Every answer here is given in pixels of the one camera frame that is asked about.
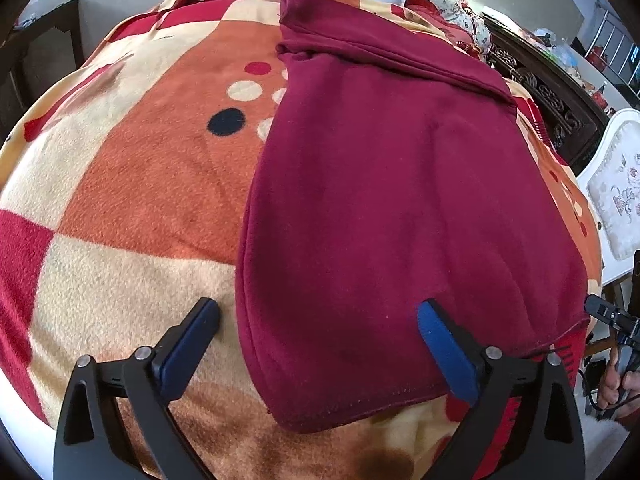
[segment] checkered pattern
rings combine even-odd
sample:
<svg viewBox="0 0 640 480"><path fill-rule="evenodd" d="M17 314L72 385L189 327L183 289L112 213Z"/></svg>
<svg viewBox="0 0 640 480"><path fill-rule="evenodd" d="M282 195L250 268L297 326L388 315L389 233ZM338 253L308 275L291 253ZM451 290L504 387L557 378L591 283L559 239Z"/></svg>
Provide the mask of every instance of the checkered pattern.
<svg viewBox="0 0 640 480"><path fill-rule="evenodd" d="M447 41L414 12L338 1ZM461 420L446 408L451 400L293 435L275 425L242 359L234 264L255 165L287 87L274 49L279 2L165 0L117 26L14 128L0 152L0 365L55 426L80 354L118 359L154 344L209 296L222 328L172 411L217 478L368 478L380 466L390 478L420 478ZM588 204L536 135L530 96L508 84L524 141L584 259L588 292L598 292ZM242 112L241 128L212 134L212 118L230 108Z"/></svg>

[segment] metal screw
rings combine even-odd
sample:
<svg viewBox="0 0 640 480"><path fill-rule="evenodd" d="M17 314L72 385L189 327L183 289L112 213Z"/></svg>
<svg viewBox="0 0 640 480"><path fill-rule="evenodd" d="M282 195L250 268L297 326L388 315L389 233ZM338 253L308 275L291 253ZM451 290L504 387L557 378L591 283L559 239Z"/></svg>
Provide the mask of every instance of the metal screw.
<svg viewBox="0 0 640 480"><path fill-rule="evenodd" d="M76 361L76 366L78 366L79 368L84 368L90 362L91 362L91 356L90 355L86 355L86 354L85 355L81 355L78 358L78 361Z"/></svg>
<svg viewBox="0 0 640 480"><path fill-rule="evenodd" d="M560 358L560 356L558 354L556 354L555 352L552 352L551 354L549 354L548 356L546 356L546 360L549 362L550 365L552 366L559 366L562 364L562 359Z"/></svg>
<svg viewBox="0 0 640 480"><path fill-rule="evenodd" d="M151 355L151 348L148 346L141 346L136 350L136 353L134 354L134 356L138 361L143 361L150 355Z"/></svg>
<svg viewBox="0 0 640 480"><path fill-rule="evenodd" d="M498 360L502 357L502 350L500 350L497 346L488 346L484 353L489 359Z"/></svg>

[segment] maroon fleece cloth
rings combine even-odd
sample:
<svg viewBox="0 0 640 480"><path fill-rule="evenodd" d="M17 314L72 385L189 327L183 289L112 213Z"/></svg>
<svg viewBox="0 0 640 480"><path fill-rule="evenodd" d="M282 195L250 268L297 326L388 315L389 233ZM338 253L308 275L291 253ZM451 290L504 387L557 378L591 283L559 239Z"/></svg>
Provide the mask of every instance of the maroon fleece cloth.
<svg viewBox="0 0 640 480"><path fill-rule="evenodd" d="M282 0L289 71L252 182L236 273L254 384L288 430L433 399L436 298L523 356L587 317L586 271L500 75L333 0Z"/></svg>

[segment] human hand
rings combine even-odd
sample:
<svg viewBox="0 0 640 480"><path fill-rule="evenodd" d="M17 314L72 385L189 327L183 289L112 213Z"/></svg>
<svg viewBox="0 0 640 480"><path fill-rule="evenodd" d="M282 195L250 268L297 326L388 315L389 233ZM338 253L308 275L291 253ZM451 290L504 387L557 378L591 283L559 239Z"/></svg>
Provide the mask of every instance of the human hand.
<svg viewBox="0 0 640 480"><path fill-rule="evenodd" d="M608 408L618 402L618 388L620 387L620 375L616 371L618 362L618 348L613 347L609 353L609 363L600 380L598 388L598 406ZM640 394L640 372L627 372L622 379L622 387L629 390L627 399ZM640 408L640 399L625 404L616 410L616 418L623 418Z"/></svg>

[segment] black dot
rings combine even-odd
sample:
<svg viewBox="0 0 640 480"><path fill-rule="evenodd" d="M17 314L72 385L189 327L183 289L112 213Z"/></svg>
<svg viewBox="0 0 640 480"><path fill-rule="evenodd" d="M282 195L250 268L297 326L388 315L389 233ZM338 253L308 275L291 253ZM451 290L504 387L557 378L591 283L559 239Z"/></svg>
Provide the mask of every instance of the black dot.
<svg viewBox="0 0 640 480"><path fill-rule="evenodd" d="M237 108L225 108L209 119L207 128L219 137L234 134L244 126L244 114Z"/></svg>

